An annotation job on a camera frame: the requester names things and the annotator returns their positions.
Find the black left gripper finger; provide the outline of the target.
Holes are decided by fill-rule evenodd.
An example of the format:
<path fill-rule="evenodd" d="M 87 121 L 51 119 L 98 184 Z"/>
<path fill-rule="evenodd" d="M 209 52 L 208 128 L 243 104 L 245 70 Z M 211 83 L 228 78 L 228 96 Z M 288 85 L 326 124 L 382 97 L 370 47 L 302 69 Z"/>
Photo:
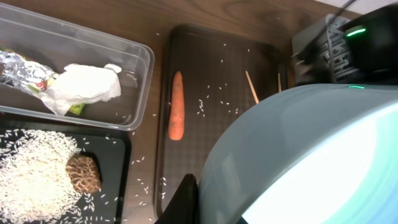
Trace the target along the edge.
<path fill-rule="evenodd" d="M 193 174 L 186 174 L 155 224 L 196 224 L 197 210 L 197 179 Z"/>

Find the orange carrot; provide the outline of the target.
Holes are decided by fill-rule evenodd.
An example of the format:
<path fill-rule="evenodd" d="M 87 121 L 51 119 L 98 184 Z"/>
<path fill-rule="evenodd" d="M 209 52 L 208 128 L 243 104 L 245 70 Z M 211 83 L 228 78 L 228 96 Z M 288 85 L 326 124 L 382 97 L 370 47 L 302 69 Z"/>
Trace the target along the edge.
<path fill-rule="evenodd" d="M 179 141 L 183 138 L 185 128 L 185 102 L 183 92 L 183 77 L 180 72 L 174 75 L 172 82 L 172 99 L 169 116 L 169 138 Z"/>

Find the brown cookie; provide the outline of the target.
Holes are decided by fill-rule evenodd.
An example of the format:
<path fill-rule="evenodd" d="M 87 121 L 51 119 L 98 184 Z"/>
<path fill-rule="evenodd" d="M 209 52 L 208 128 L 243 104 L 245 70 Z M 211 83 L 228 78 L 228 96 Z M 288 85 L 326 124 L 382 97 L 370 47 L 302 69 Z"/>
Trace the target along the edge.
<path fill-rule="evenodd" d="M 92 157 L 81 154 L 73 156 L 67 162 L 65 170 L 78 193 L 93 194 L 100 190 L 100 172 Z"/>

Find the light blue rice bowl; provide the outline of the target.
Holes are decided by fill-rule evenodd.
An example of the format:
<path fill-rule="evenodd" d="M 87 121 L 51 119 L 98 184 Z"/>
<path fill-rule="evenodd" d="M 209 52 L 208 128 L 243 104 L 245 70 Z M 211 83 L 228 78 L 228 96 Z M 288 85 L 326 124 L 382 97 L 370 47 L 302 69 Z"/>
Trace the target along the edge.
<path fill-rule="evenodd" d="M 243 113 L 199 184 L 200 223 L 396 223 L 397 87 L 305 85 Z"/>

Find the white napkin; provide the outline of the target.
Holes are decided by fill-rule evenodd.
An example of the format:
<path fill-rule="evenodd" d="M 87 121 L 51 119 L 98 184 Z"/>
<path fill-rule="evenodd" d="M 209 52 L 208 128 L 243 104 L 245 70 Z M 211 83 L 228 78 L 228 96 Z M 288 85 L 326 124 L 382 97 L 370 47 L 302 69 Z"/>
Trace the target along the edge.
<path fill-rule="evenodd" d="M 59 116 L 74 105 L 109 101 L 121 96 L 118 73 L 122 68 L 107 64 L 103 68 L 69 64 L 45 91 L 39 93 L 43 104 Z"/>

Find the foil yellow snack wrapper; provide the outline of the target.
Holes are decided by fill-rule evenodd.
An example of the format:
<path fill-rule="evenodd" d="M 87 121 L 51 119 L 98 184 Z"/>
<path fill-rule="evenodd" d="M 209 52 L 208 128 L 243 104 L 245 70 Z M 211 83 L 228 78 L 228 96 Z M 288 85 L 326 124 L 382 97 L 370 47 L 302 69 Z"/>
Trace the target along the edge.
<path fill-rule="evenodd" d="M 54 114 L 57 113 L 41 99 L 40 94 L 50 88 L 61 75 L 14 50 L 1 48 L 1 83 L 40 99 Z"/>

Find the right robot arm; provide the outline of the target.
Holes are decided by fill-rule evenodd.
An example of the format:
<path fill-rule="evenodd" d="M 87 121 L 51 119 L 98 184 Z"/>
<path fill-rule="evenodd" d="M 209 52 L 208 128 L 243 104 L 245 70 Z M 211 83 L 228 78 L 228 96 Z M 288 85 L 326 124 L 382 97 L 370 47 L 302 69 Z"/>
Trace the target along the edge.
<path fill-rule="evenodd" d="M 353 20 L 335 14 L 292 39 L 295 84 L 397 84 L 397 4 Z"/>

